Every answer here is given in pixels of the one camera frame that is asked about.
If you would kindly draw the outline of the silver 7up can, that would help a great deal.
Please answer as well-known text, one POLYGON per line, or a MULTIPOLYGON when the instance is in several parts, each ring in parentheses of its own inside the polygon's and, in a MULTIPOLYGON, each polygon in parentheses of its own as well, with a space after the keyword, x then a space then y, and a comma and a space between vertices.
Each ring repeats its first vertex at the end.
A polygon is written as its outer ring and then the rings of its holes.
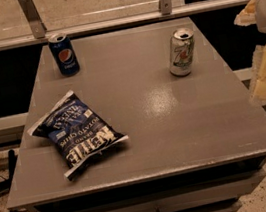
POLYGON ((170 39, 169 70, 175 76, 187 76, 192 70, 194 31, 186 27, 178 28, 170 39))

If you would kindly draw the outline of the blue pepsi can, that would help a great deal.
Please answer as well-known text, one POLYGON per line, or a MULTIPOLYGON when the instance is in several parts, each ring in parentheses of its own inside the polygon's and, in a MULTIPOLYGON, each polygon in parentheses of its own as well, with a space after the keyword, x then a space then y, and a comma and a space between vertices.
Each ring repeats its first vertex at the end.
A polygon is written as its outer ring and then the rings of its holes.
POLYGON ((63 75, 73 76, 80 70, 76 53, 74 53, 74 48, 65 33, 51 35, 48 43, 53 58, 63 75))

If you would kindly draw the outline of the grey table drawer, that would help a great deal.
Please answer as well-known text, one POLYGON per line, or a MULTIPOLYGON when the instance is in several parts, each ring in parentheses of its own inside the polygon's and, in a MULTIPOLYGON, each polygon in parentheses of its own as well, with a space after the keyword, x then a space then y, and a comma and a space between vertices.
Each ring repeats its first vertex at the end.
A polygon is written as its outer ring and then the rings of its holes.
POLYGON ((76 212, 176 212, 187 210, 250 194, 265 177, 266 171, 257 169, 227 178, 143 195, 143 197, 126 199, 76 212))

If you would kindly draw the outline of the black stand leg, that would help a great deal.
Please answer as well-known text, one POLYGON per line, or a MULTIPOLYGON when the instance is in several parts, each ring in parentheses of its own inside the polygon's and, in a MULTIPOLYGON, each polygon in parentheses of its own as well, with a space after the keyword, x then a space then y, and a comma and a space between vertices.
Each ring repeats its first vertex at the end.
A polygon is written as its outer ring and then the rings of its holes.
MULTIPOLYGON (((12 178, 14 176, 15 165, 17 163, 17 155, 15 155, 15 150, 10 150, 8 152, 8 178, 5 178, 0 182, 0 194, 8 192, 11 188, 12 178)), ((11 209, 9 212, 18 212, 16 209, 11 209)))

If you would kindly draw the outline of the blue kettle chips bag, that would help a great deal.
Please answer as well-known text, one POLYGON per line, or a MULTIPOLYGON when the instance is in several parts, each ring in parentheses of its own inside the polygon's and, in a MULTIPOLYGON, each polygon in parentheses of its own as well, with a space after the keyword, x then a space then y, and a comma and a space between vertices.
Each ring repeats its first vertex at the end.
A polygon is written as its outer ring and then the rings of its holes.
POLYGON ((73 180, 84 169, 90 157, 129 138, 108 125, 72 90, 34 123, 28 129, 28 134, 53 142, 69 166, 64 173, 69 180, 73 180))

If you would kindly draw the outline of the left metal railing post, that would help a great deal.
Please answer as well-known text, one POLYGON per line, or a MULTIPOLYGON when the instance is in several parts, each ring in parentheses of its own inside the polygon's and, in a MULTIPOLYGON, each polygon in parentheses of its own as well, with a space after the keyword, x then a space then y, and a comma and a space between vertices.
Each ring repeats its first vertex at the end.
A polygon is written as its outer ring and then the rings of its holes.
POLYGON ((47 32, 46 27, 40 18, 40 14, 38 14, 33 0, 18 0, 18 4, 23 10, 34 37, 37 39, 44 38, 47 32))

